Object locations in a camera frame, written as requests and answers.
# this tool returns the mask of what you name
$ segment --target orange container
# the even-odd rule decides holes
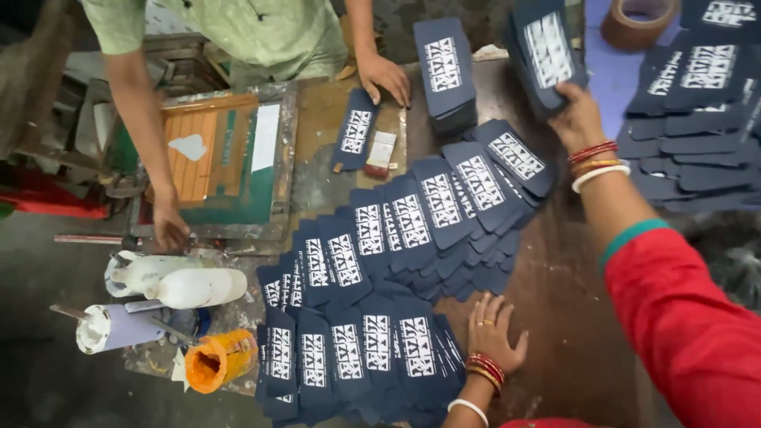
[[[208,394],[253,368],[256,339],[245,328],[216,336],[201,337],[201,345],[185,355],[185,376],[190,387]]]

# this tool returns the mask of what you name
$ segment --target hand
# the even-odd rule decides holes
[[[505,375],[517,370],[526,360],[528,331],[521,333],[513,350],[508,343],[508,327],[514,306],[502,307],[505,297],[492,298],[486,293],[470,313],[468,327],[468,355],[480,353],[492,359]]]
[[[153,202],[153,226],[156,239],[165,251],[182,248],[187,243],[190,228],[180,217],[174,191],[168,195],[156,193]]]
[[[381,102],[381,93],[375,85],[386,88],[400,106],[409,108],[409,80],[402,69],[377,53],[357,55],[357,68],[362,86],[370,94],[373,103]]]
[[[582,91],[569,82],[558,83],[556,90],[571,103],[549,125],[560,137],[569,155],[604,142],[602,120],[589,90]]]

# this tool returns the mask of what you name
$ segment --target green shirt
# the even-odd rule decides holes
[[[145,36],[146,0],[83,0],[103,53],[138,49]],[[294,75],[328,29],[339,27],[330,0],[157,0],[194,23],[234,58]]]

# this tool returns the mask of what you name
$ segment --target floor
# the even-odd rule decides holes
[[[108,303],[103,271],[114,247],[53,242],[57,233],[112,233],[122,219],[86,221],[16,212],[0,222],[0,426],[237,428],[271,422],[250,397],[183,393],[166,379],[127,372],[118,351],[84,355],[75,321],[48,309]],[[330,420],[320,426],[361,426]]]

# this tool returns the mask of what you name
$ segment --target person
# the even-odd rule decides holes
[[[177,208],[159,106],[142,41],[147,0],[82,0],[106,59],[116,109],[138,150],[155,191],[153,221],[162,247],[183,246],[189,234]],[[195,24],[235,58],[235,90],[268,81],[333,77],[346,61],[346,45],[330,0],[152,0]],[[345,0],[362,85],[378,104],[378,87],[409,107],[409,81],[378,55],[372,0]]]
[[[686,428],[761,426],[761,318],[729,302],[699,254],[637,191],[614,152],[593,149],[606,136],[589,92],[572,83],[557,90],[570,104],[550,126],[576,160],[598,152],[586,162],[608,168],[577,178],[577,190],[616,316],[653,383]],[[470,315],[468,352],[478,358],[468,360],[465,387],[444,428],[482,426],[501,387],[494,378],[510,375],[526,359],[528,334],[510,347],[513,306],[503,308],[503,302],[485,295]],[[499,369],[479,369],[489,362]],[[523,426],[589,428],[563,419],[514,420],[502,428]]]

